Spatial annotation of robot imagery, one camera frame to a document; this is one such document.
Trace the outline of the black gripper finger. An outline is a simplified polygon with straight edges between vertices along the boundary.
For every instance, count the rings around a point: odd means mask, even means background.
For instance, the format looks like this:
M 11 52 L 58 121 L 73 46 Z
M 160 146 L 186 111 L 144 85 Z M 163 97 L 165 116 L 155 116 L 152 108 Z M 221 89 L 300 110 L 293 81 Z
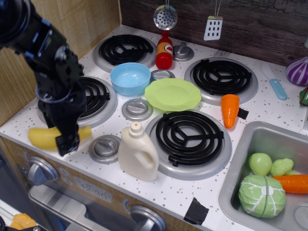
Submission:
M 56 116 L 54 114 L 47 114 L 47 113 L 44 113 L 44 119 L 45 119 L 45 122 L 48 126 L 48 128 L 55 128 L 57 127 L 56 125 Z
M 78 150 L 80 137 L 77 132 L 71 134 L 60 133 L 60 135 L 56 136 L 55 141 L 59 155 L 64 156 Z

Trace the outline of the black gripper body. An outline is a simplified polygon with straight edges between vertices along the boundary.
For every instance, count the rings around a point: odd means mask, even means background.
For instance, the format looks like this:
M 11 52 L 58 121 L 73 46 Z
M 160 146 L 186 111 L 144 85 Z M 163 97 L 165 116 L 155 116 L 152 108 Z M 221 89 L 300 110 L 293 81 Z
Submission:
M 85 87 L 80 80 L 58 96 L 38 90 L 38 99 L 41 110 L 63 137 L 78 136 L 77 120 L 86 111 Z

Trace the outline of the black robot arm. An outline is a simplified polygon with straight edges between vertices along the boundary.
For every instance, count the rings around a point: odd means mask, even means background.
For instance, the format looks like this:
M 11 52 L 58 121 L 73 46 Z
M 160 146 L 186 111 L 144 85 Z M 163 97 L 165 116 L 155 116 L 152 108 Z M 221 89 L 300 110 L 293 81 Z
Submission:
M 0 2 L 0 46 L 23 55 L 36 79 L 38 107 L 55 138 L 61 156 L 79 147 L 77 120 L 86 111 L 83 66 L 66 38 L 37 14 L 29 0 Z

